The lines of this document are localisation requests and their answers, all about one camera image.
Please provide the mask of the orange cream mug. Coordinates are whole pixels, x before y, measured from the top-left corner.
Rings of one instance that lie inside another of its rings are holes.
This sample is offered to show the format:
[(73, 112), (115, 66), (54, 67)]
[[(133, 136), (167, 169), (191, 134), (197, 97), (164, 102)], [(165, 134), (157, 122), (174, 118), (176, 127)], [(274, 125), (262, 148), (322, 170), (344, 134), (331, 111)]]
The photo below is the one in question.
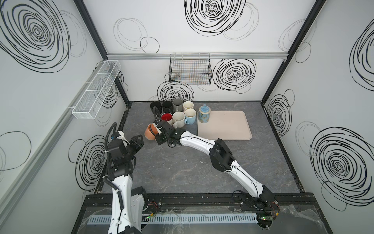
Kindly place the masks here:
[(154, 123), (148, 125), (147, 129), (145, 130), (145, 137), (148, 140), (155, 140), (156, 136), (159, 135), (158, 128)]

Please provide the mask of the cream white mug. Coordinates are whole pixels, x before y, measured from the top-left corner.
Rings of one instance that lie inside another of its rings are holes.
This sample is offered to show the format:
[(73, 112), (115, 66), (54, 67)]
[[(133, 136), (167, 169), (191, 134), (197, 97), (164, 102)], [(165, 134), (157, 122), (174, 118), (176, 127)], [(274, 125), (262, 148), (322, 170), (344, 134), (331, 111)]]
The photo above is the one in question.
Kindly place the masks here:
[(164, 113), (161, 120), (166, 121), (170, 126), (173, 126), (173, 115), (171, 113)]

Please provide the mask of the beige tan mug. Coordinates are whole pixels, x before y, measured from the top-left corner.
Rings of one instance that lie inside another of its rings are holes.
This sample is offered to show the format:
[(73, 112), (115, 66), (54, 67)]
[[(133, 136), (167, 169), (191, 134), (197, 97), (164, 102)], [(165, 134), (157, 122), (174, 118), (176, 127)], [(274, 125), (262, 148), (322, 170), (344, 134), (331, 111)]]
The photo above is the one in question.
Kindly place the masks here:
[(183, 112), (175, 112), (172, 115), (174, 129), (183, 128), (185, 126), (185, 117)]

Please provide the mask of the white black mug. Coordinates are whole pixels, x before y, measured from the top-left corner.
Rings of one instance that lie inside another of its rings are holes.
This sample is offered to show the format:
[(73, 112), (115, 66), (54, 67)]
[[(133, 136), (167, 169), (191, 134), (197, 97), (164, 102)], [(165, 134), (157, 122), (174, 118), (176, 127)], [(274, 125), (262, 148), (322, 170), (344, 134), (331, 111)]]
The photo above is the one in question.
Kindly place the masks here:
[(156, 113), (155, 108), (157, 109), (157, 111), (158, 111), (158, 113), (159, 113), (160, 115), (163, 114), (162, 103), (159, 102), (159, 101), (153, 101), (153, 102), (150, 104), (150, 108), (151, 108), (151, 111), (152, 111), (153, 114)]

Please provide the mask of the grey mug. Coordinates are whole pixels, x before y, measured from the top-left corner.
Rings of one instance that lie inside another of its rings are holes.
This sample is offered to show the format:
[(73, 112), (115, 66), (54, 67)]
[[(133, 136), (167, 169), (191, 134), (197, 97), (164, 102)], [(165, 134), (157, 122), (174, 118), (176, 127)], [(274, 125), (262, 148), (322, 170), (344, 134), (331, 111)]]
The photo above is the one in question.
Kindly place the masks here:
[(173, 112), (174, 113), (176, 113), (176, 112), (184, 112), (183, 104), (184, 104), (184, 101), (182, 99), (180, 99), (180, 98), (174, 99), (172, 101)]

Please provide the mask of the light blue mug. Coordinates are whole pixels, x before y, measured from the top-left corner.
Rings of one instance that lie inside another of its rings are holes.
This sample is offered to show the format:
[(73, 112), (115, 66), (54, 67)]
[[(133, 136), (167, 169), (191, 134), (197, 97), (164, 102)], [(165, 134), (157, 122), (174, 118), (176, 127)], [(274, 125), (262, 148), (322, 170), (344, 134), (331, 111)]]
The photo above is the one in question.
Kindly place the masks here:
[(196, 122), (196, 111), (194, 109), (187, 109), (184, 114), (186, 125), (193, 125)]

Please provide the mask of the blue butterfly mug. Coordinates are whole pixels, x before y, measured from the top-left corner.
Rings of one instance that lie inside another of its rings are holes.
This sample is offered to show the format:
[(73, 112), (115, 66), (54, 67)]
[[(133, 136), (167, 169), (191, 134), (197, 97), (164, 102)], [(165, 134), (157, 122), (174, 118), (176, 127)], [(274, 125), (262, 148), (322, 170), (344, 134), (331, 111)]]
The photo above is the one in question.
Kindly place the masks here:
[(209, 106), (207, 106), (206, 104), (203, 104), (199, 108), (199, 112), (198, 112), (199, 122), (200, 123), (208, 123), (209, 118), (210, 118), (210, 112), (211, 112), (211, 108)]

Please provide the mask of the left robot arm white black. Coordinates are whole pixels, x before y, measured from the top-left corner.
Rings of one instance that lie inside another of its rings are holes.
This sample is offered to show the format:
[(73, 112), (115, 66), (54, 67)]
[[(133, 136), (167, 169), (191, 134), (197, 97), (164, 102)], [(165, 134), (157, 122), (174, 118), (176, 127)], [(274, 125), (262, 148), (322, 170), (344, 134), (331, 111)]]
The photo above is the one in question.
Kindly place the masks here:
[(135, 154), (143, 147), (141, 135), (127, 141), (122, 131), (106, 142), (107, 175), (104, 182), (112, 188), (112, 215), (109, 234), (140, 234), (142, 212), (148, 207), (148, 196), (141, 187), (132, 188)]

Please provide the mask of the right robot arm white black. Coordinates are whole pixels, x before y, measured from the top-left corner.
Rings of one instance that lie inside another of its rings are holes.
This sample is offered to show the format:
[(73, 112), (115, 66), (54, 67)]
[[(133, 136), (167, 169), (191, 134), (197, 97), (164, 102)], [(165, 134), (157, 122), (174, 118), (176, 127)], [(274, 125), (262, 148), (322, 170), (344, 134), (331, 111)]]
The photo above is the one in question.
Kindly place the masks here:
[(247, 191), (255, 204), (268, 207), (276, 201), (270, 189), (258, 182), (241, 167), (222, 139), (205, 139), (183, 128), (175, 129), (166, 121), (158, 120), (151, 124), (151, 133), (157, 133), (161, 137), (161, 142), (166, 142), (170, 148), (181, 145), (208, 155), (212, 166), (216, 170), (233, 177)]

